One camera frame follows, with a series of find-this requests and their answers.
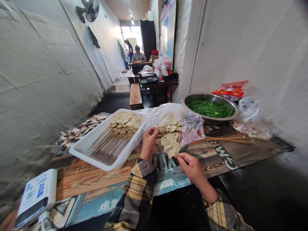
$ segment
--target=metal bowl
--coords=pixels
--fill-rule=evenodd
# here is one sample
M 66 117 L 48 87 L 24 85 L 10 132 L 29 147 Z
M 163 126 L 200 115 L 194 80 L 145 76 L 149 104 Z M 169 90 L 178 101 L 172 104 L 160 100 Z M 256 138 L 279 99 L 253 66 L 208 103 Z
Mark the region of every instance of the metal bowl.
M 182 103 L 185 106 L 187 106 L 188 104 L 192 103 L 193 101 L 197 101 L 197 100 L 210 100 L 210 101 L 215 101 L 215 102 L 218 102 L 224 105 L 230 105 L 233 107 L 234 114 L 233 116 L 230 116 L 228 118 L 212 118 L 212 117 L 204 116 L 204 115 L 201 115 L 195 112 L 196 114 L 202 116 L 202 118 L 204 119 L 204 124 L 207 124 L 207 125 L 222 124 L 226 121 L 233 120 L 240 115 L 238 106 L 235 103 L 221 96 L 214 95 L 211 93 L 197 92 L 197 93 L 191 93 L 191 94 L 185 95 L 182 99 Z

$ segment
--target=pipe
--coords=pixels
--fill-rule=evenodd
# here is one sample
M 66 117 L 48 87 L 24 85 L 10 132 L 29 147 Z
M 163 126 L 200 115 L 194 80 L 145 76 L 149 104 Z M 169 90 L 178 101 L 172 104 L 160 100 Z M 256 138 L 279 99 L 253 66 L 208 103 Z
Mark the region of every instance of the pipe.
M 197 34 L 197 42 L 196 42 L 195 52 L 193 54 L 192 70 L 190 72 L 190 79 L 189 79 L 187 94 L 189 93 L 190 87 L 192 85 L 193 72 L 194 72 L 194 69 L 195 69 L 195 64 L 196 64 L 196 59 L 197 59 L 197 51 L 198 51 L 198 46 L 199 46 L 199 42 L 200 42 L 201 29 L 202 29 L 202 25 L 203 25 L 203 20 L 204 20 L 205 8 L 206 8 L 207 1 L 208 0 L 204 0 L 203 4 L 202 4 L 202 11 L 201 11 L 200 23 L 199 23 L 198 34 Z

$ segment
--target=poster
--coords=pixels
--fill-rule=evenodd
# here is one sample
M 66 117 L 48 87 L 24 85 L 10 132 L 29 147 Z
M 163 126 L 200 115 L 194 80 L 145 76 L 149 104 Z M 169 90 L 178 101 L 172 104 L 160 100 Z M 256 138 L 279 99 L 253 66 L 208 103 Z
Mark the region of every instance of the poster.
M 172 61 L 174 52 L 176 0 L 169 0 L 160 14 L 160 51 Z

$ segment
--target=ceiling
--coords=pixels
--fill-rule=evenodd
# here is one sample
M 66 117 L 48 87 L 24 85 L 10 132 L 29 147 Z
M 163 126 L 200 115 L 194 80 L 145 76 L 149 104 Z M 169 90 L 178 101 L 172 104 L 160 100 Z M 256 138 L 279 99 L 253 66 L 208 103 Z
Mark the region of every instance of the ceiling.
M 142 20 L 150 9 L 150 0 L 105 0 L 118 20 Z

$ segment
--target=wall fan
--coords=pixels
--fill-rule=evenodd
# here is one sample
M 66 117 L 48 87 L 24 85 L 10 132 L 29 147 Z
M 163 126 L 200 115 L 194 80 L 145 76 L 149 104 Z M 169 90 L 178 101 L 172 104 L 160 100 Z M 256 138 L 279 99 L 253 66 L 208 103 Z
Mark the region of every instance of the wall fan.
M 83 13 L 85 13 L 86 19 L 89 22 L 94 22 L 99 12 L 98 0 L 90 0 L 89 2 L 87 2 L 86 0 L 81 0 L 81 3 L 83 4 L 84 8 L 76 6 L 77 13 L 79 15 L 80 20 L 83 23 L 86 22 L 83 16 Z

